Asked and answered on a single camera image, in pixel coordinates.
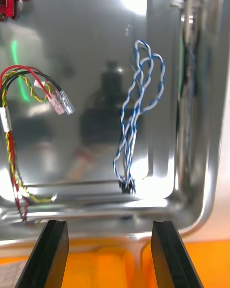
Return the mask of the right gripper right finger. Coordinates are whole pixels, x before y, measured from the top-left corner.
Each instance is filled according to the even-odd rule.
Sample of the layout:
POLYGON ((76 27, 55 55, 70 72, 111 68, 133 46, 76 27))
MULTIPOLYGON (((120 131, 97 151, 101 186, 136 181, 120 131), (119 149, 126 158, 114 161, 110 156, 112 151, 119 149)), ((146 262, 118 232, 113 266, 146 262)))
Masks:
POLYGON ((153 222, 151 255, 159 288, 203 287, 172 221, 153 222))

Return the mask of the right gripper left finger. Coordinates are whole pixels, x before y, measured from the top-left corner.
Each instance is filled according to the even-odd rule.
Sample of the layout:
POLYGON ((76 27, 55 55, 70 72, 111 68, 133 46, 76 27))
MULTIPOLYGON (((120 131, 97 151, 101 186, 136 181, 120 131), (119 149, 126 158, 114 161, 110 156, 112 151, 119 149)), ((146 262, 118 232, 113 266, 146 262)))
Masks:
POLYGON ((67 222, 49 220, 15 286, 17 288, 62 287, 68 253, 67 222))

